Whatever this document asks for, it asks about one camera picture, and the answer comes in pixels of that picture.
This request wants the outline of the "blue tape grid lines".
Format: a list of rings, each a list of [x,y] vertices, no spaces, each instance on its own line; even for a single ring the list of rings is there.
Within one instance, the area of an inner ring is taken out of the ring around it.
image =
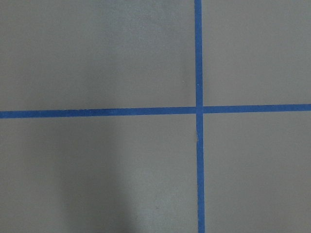
[[[206,231],[205,220],[205,171],[204,171],[204,115],[228,113],[264,112],[306,112],[310,104],[268,104],[268,105],[231,105],[205,106],[203,77],[203,34],[202,1],[194,1],[195,35],[195,106],[190,107],[145,107],[145,108],[108,108],[108,109],[64,109],[64,110],[21,110],[2,111],[2,119],[14,118],[60,118],[60,117],[112,117],[112,116],[156,116],[190,115],[196,116],[196,177],[197,177],[197,217],[198,232]]]

